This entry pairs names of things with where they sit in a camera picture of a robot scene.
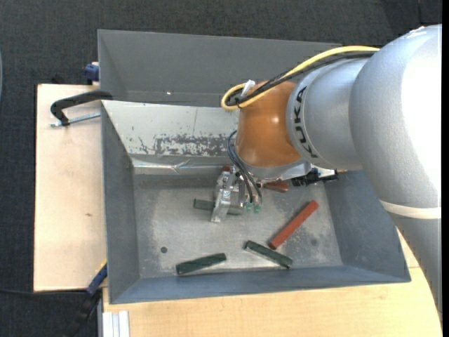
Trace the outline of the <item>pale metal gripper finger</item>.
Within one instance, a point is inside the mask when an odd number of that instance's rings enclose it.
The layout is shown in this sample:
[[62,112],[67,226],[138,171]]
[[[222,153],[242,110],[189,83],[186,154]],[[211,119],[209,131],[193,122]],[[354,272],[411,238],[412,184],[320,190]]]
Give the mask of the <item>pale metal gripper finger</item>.
[[231,192],[223,190],[220,193],[220,200],[218,204],[218,220],[221,222],[226,216],[231,206]]
[[220,223],[222,220],[221,212],[222,207],[220,206],[222,201],[222,189],[218,188],[214,191],[214,200],[213,200],[213,210],[211,213],[210,221],[212,223]]

